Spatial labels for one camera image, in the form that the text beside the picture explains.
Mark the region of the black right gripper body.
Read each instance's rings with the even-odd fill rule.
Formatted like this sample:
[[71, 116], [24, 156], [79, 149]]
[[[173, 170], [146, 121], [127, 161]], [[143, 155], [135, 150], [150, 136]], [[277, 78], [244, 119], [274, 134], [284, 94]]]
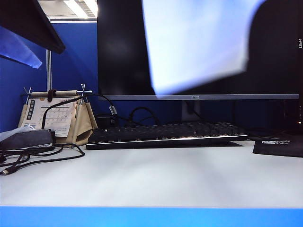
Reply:
[[296, 76], [296, 1], [266, 0], [250, 27], [250, 77]]

